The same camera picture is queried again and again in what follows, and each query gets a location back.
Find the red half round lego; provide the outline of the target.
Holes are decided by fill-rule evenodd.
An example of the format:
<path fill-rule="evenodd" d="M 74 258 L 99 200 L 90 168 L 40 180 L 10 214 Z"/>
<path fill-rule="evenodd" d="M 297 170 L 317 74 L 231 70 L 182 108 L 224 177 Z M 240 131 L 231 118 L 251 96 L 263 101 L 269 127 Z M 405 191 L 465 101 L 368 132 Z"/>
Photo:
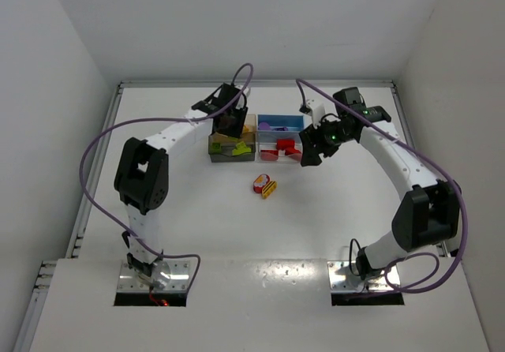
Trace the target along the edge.
<path fill-rule="evenodd" d="M 302 152 L 298 151 L 297 149 L 286 149 L 285 156 L 296 161 L 301 161 Z"/>

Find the red lego piece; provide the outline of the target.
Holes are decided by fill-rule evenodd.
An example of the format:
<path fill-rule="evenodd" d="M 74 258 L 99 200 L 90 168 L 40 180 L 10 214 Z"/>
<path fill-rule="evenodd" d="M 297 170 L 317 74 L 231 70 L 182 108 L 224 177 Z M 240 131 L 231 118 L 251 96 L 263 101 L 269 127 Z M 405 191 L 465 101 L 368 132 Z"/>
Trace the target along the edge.
<path fill-rule="evenodd" d="M 295 140 L 293 139 L 278 139 L 276 141 L 276 148 L 278 150 L 286 150 L 295 147 Z"/>

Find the green rectangular lego brick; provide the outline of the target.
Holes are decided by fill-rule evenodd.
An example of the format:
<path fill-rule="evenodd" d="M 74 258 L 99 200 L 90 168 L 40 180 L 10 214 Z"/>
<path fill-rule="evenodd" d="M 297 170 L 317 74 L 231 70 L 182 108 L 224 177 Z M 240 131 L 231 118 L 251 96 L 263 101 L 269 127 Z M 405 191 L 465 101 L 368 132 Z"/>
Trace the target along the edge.
<path fill-rule="evenodd" d="M 240 141 L 237 144 L 235 144 L 235 147 L 232 150 L 232 156 L 249 154 L 251 152 L 252 149 L 244 141 Z"/>

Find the red lego brick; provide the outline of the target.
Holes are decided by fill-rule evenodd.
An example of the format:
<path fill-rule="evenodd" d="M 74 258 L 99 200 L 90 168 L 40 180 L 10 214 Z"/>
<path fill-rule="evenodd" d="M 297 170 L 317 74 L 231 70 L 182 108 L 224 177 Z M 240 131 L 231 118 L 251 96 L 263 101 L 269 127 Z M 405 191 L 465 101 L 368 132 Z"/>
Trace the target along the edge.
<path fill-rule="evenodd" d="M 272 150 L 261 150 L 260 159 L 268 162 L 275 162 L 279 160 L 279 152 Z"/>

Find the multicolour lego stack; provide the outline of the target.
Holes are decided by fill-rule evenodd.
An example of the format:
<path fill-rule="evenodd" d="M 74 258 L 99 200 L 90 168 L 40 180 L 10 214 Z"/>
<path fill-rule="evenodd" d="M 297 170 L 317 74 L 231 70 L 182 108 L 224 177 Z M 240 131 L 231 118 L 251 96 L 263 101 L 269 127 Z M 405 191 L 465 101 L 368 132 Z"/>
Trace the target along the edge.
<path fill-rule="evenodd" d="M 255 193 L 262 193 L 263 188 L 271 181 L 268 174 L 260 174 L 252 184 L 252 189 Z"/>

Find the yellow striped lego piece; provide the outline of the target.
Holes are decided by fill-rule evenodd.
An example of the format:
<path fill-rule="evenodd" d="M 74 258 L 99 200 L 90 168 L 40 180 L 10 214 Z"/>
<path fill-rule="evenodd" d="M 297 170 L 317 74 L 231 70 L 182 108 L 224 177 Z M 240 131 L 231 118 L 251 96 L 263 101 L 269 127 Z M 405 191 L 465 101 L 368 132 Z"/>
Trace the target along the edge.
<path fill-rule="evenodd" d="M 276 181 L 269 181 L 261 191 L 261 196 L 264 199 L 267 199 L 276 189 L 277 189 L 277 182 Z"/>

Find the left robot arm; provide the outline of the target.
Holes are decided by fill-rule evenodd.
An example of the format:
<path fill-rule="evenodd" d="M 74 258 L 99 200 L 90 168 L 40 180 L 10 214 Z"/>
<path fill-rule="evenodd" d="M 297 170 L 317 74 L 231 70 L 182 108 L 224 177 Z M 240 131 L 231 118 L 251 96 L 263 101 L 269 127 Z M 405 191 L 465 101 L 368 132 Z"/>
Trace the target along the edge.
<path fill-rule="evenodd" d="M 122 149 L 114 189 L 125 205 L 127 263 L 140 279 L 161 287 L 168 266 L 159 247 L 159 208 L 169 193 L 170 160 L 214 133 L 239 137 L 248 112 L 250 90 L 221 84 L 191 106 L 179 122 L 145 139 L 129 138 Z"/>

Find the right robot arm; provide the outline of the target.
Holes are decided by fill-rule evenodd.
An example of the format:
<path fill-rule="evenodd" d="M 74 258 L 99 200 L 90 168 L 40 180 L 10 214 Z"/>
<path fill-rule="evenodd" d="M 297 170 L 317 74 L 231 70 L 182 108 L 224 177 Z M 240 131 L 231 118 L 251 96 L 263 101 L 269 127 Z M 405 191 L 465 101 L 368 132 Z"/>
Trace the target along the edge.
<path fill-rule="evenodd" d="M 356 141 L 378 162 L 401 201 L 391 231 L 358 250 L 351 272 L 362 280 L 372 278 L 413 251 L 455 237 L 460 212 L 455 188 L 402 143 L 387 111 L 367 106 L 356 87 L 344 88 L 332 99 L 334 114 L 313 100 L 301 102 L 301 113 L 312 119 L 299 133 L 301 165 L 316 167 L 342 144 Z"/>

